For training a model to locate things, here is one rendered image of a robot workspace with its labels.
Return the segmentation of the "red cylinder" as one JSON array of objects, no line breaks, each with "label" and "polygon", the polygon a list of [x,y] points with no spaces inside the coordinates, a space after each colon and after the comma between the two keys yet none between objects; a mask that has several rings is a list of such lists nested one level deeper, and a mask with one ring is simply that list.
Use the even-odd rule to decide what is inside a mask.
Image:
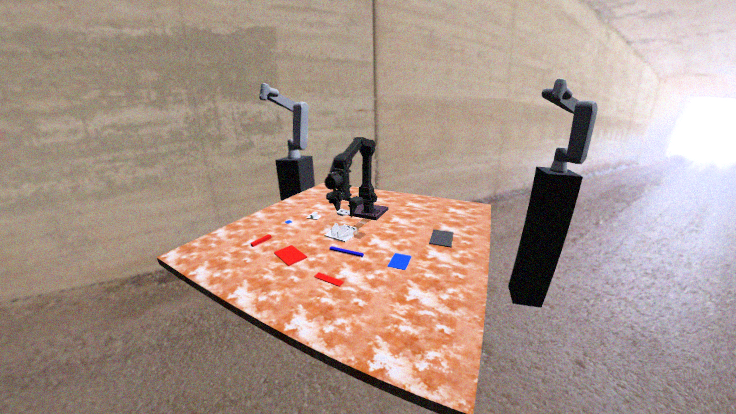
[{"label": "red cylinder", "polygon": [[254,246],[258,245],[258,244],[261,244],[261,243],[267,241],[268,239],[271,239],[271,235],[269,235],[269,234],[267,236],[265,236],[265,237],[260,238],[257,241],[251,242],[251,246],[254,247]]}]

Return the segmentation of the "blue flat square plate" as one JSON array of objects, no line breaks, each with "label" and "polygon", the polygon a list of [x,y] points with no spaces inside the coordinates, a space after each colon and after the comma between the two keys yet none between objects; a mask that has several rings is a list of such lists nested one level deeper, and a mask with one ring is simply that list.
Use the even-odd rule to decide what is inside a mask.
[{"label": "blue flat square plate", "polygon": [[393,267],[401,270],[405,270],[411,256],[406,254],[396,254],[392,257],[388,267]]}]

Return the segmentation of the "red flat bar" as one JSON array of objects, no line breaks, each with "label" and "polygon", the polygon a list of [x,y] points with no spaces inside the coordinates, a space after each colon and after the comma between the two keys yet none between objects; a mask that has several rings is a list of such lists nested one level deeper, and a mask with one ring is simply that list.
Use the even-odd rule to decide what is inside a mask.
[{"label": "red flat bar", "polygon": [[343,284],[343,281],[338,280],[338,279],[335,279],[335,278],[332,278],[332,277],[329,277],[329,276],[326,276],[326,275],[321,274],[321,273],[315,274],[314,277],[317,278],[317,279],[323,280],[325,282],[334,284],[334,285],[339,286],[339,287]]}]

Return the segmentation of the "blue flat bar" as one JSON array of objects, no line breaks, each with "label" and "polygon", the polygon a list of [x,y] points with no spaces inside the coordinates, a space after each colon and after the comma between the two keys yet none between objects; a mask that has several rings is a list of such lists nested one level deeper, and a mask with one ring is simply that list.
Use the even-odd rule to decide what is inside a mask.
[{"label": "blue flat bar", "polygon": [[335,248],[335,247],[330,247],[329,251],[334,251],[334,252],[343,253],[343,254],[352,255],[352,256],[361,257],[361,258],[364,256],[363,253],[349,251],[349,250]]}]

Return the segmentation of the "red flat square plate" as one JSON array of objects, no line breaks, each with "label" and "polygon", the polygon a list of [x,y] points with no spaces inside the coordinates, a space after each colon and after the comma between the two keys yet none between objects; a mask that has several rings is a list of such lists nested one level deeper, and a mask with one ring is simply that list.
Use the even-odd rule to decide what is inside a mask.
[{"label": "red flat square plate", "polygon": [[277,255],[288,266],[294,263],[298,263],[307,258],[306,255],[301,253],[293,245],[283,248],[282,250],[279,250],[277,252],[274,251],[274,254]]}]

